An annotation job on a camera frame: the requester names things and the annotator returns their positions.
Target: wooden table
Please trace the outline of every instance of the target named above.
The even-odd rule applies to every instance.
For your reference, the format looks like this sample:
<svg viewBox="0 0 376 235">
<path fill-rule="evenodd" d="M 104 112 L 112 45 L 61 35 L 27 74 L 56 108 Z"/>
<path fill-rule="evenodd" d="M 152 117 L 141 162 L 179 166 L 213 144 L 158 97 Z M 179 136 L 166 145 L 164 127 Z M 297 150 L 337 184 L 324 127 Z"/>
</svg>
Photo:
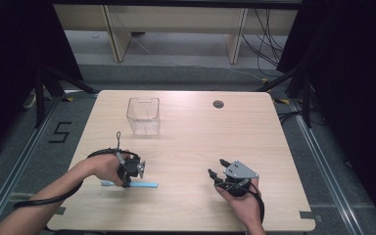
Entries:
<svg viewBox="0 0 376 235">
<path fill-rule="evenodd" d="M 160 98 L 159 135 L 134 135 L 126 119 L 130 97 Z M 215 108 L 213 102 L 224 107 Z M 99 231 L 245 231 L 215 192 L 207 172 L 222 178 L 219 159 L 239 160 L 260 175 L 266 231 L 309 231 L 313 219 L 288 144 L 266 93 L 216 91 L 102 91 L 70 167 L 117 145 L 147 162 L 143 179 L 158 188 L 103 187 L 96 177 L 67 199 L 51 229 Z"/>
</svg>

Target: gray floor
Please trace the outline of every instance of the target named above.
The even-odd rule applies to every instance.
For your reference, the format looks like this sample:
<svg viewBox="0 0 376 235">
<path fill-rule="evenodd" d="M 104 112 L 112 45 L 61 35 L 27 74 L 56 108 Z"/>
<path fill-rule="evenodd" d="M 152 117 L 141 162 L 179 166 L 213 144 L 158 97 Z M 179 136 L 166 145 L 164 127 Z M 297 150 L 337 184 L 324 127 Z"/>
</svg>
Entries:
<svg viewBox="0 0 376 235">
<path fill-rule="evenodd" d="M 228 80 L 230 79 L 230 74 L 234 74 L 238 77 L 237 79 L 246 83 L 249 87 L 254 86 L 254 82 L 262 84 L 263 78 L 272 79 L 271 75 L 279 75 L 276 71 L 270 71 L 275 69 L 274 65 L 262 58 L 259 59 L 245 43 L 242 43 L 237 64 L 230 65 L 223 35 L 147 32 L 135 36 L 135 40 L 131 41 L 127 49 L 123 62 L 116 63 L 107 33 L 66 31 L 66 34 L 75 57 L 80 64 L 84 79 L 91 84 L 100 86 L 97 88 L 125 89 L 126 86 L 123 86 L 125 83 L 131 84 L 132 80 L 133 82 L 137 80 L 138 77 L 135 74 L 140 76 L 150 75 L 152 79 L 161 79 L 161 72 L 165 76 L 166 72 L 167 74 L 178 74 L 178 72 L 185 72 L 185 70 L 190 68 L 204 70 L 206 68 L 219 68 L 219 70 L 212 71 L 213 75 L 216 73 L 217 76 L 220 75 L 221 80 Z M 248 35 L 247 39 L 257 48 L 259 47 L 259 40 L 255 36 Z M 276 42 L 284 45 L 286 39 L 286 37 L 276 37 Z M 261 51 L 274 60 L 270 47 L 263 46 Z M 162 68 L 159 73 L 143 73 L 142 71 L 138 73 L 140 67 L 165 67 L 165 69 Z M 267 75 L 256 70 L 258 68 L 262 69 Z M 194 77 L 193 83 L 201 79 L 205 78 Z M 227 87 L 233 90 L 250 89 L 246 87 L 247 85 L 244 87 Z M 286 98 L 284 95 L 286 86 L 287 84 L 279 85 L 273 88 L 270 94 L 276 99 Z M 156 86 L 139 84 L 138 87 L 147 87 L 148 89 L 164 88 L 159 82 Z M 192 89 L 201 89 L 198 87 L 193 85 Z M 228 89 L 227 87 L 210 85 L 204 87 L 204 89 L 226 90 Z M 178 89 L 179 87 L 173 85 L 168 88 Z M 75 98 L 73 102 L 62 102 L 57 107 L 57 115 L 52 117 L 51 122 L 48 124 L 42 139 L 40 139 L 40 144 L 34 150 L 35 157 L 30 160 L 24 170 L 23 177 L 20 179 L 20 183 L 17 185 L 15 193 L 12 195 L 9 205 L 2 212 L 1 217 L 11 211 L 11 204 L 14 201 L 27 198 L 31 193 L 36 192 L 57 178 L 61 172 L 67 170 L 70 164 L 69 157 L 72 157 L 74 146 L 79 140 L 94 101 L 95 98 L 81 97 Z M 288 113 L 292 110 L 291 106 L 287 104 L 274 104 L 274 106 L 279 114 Z M 330 132 L 327 125 L 323 124 L 321 114 L 313 113 L 311 118 L 313 121 L 311 130 L 318 142 L 322 144 L 321 150 L 328 160 L 334 175 L 339 179 L 343 194 L 349 201 L 364 234 L 376 234 L 376 210 L 368 195 L 353 171 L 343 164 L 346 159 L 345 155 L 336 142 L 333 133 Z M 54 150 L 54 145 L 48 143 L 55 138 L 52 131 L 56 128 L 57 123 L 66 119 L 74 119 L 72 125 L 66 126 L 70 131 L 69 142 L 61 147 L 60 145 L 57 146 L 59 149 L 56 151 Z M 8 131 L 6 138 L 2 141 L 2 146 L 5 146 L 5 149 L 10 151 L 3 151 L 0 154 L 0 187 L 6 180 L 17 157 L 22 153 L 23 146 L 27 143 L 28 137 L 33 131 L 34 122 L 34 109 L 26 110 L 20 114 Z M 307 146 L 305 137 L 299 128 L 298 120 L 295 117 L 288 119 L 284 122 L 283 129 L 309 204 L 316 217 L 315 230 L 307 232 L 307 234 L 351 234 L 331 197 L 327 184 L 320 173 L 319 165 L 314 159 L 313 152 Z M 52 158 L 50 162 L 45 159 L 48 156 Z M 43 162 L 48 163 L 51 167 L 42 167 Z M 270 234 L 296 233 L 271 232 Z"/>
</svg>

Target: clear plastic box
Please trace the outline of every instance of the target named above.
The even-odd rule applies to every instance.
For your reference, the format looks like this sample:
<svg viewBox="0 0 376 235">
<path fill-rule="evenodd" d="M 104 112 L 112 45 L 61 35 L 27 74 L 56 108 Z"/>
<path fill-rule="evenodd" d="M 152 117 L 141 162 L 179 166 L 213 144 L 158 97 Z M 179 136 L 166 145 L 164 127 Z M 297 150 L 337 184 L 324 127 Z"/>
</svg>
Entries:
<svg viewBox="0 0 376 235">
<path fill-rule="evenodd" d="M 126 116 L 134 134 L 159 134 L 160 99 L 130 98 Z"/>
</svg>

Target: human hand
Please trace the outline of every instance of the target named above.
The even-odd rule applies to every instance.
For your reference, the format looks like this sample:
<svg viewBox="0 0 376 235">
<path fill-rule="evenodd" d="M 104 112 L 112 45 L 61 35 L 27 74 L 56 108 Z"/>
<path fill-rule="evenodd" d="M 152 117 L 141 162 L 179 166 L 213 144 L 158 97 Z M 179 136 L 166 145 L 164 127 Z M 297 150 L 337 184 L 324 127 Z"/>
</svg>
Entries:
<svg viewBox="0 0 376 235">
<path fill-rule="evenodd" d="M 261 192 L 259 191 L 259 180 L 257 178 L 252 178 L 251 183 L 252 185 L 250 185 L 249 190 L 258 193 L 261 197 Z M 237 217 L 246 226 L 249 234 L 265 234 L 260 221 L 259 203 L 255 196 L 247 193 L 243 197 L 236 198 L 223 188 L 215 187 L 215 189 L 228 202 Z"/>
<path fill-rule="evenodd" d="M 121 154 L 123 159 L 130 158 L 129 154 Z M 109 180 L 115 183 L 116 186 L 121 186 L 123 182 L 118 177 L 118 167 L 120 162 L 115 154 L 101 154 L 83 161 L 89 168 L 89 175 L 95 175 L 102 180 Z"/>
</svg>

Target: human arm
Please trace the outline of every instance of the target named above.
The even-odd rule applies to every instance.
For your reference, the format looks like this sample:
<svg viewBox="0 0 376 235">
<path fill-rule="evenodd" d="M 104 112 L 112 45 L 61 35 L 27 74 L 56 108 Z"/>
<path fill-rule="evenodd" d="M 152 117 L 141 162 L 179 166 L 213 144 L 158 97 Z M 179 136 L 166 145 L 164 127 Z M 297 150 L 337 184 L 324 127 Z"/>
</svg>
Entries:
<svg viewBox="0 0 376 235">
<path fill-rule="evenodd" d="M 90 175 L 110 180 L 119 186 L 118 158 L 113 154 L 99 155 L 76 164 L 63 176 L 39 191 L 30 200 L 48 199 L 68 193 Z M 38 234 L 51 219 L 62 202 L 18 208 L 0 222 L 0 234 Z"/>
<path fill-rule="evenodd" d="M 259 180 L 253 178 L 252 184 L 253 185 L 250 186 L 249 190 L 258 193 L 261 196 L 259 191 Z M 259 203 L 255 196 L 247 193 L 243 197 L 236 198 L 223 188 L 215 187 L 215 189 L 228 202 L 228 204 L 230 204 L 231 208 L 233 208 L 237 217 L 246 226 L 249 235 L 265 234 L 260 221 Z"/>
</svg>

